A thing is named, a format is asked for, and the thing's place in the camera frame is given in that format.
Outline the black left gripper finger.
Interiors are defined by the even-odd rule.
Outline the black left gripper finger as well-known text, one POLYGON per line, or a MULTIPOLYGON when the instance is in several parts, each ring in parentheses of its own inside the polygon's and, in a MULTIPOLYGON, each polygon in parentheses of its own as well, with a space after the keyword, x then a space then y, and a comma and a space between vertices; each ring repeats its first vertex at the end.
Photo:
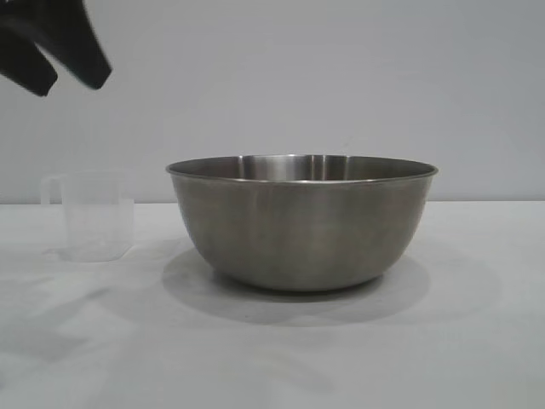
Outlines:
POLYGON ((47 96, 58 76, 35 41, 33 1, 1 1, 1 74, 23 89, 47 96))
POLYGON ((102 88, 112 68, 83 1, 30 1, 26 20, 32 38, 71 74, 91 89, 102 88))

